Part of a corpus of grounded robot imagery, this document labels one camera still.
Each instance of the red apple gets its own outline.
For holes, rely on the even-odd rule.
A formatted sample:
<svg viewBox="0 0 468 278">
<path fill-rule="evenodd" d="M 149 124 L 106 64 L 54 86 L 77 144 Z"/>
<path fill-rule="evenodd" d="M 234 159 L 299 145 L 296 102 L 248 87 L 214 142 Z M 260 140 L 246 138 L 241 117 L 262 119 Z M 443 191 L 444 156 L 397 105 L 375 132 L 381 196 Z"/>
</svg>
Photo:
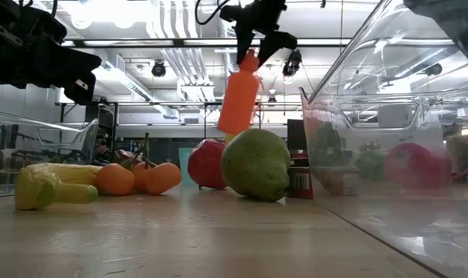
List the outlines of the red apple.
<svg viewBox="0 0 468 278">
<path fill-rule="evenodd" d="M 227 186 L 220 171 L 220 158 L 225 147 L 222 142 L 205 139 L 189 155 L 188 173 L 197 185 L 214 189 Z"/>
</svg>

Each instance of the orange plastic bottle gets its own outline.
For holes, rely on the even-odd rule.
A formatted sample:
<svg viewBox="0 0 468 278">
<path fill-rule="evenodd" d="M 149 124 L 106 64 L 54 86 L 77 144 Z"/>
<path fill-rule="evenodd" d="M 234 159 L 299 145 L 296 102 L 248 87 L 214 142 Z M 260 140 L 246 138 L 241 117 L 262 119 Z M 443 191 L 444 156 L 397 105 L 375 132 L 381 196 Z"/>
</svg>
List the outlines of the orange plastic bottle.
<svg viewBox="0 0 468 278">
<path fill-rule="evenodd" d="M 239 72 L 229 77 L 220 112 L 219 130 L 237 135 L 249 128 L 259 88 L 259 79 L 254 75 L 258 64 L 254 50 L 250 49 L 239 65 Z"/>
</svg>

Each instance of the clear plastic bin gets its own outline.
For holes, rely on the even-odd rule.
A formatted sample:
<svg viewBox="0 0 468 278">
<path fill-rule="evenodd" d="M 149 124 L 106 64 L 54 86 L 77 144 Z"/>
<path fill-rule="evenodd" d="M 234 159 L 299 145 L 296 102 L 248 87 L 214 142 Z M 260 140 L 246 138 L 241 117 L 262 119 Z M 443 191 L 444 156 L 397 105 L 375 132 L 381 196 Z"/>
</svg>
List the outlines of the clear plastic bin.
<svg viewBox="0 0 468 278">
<path fill-rule="evenodd" d="M 468 277 L 468 0 L 384 0 L 311 95 L 314 200 Z"/>
<path fill-rule="evenodd" d="M 16 174 L 29 164 L 89 163 L 98 120 L 82 125 L 48 124 L 0 113 L 0 196 L 14 194 Z"/>
</svg>

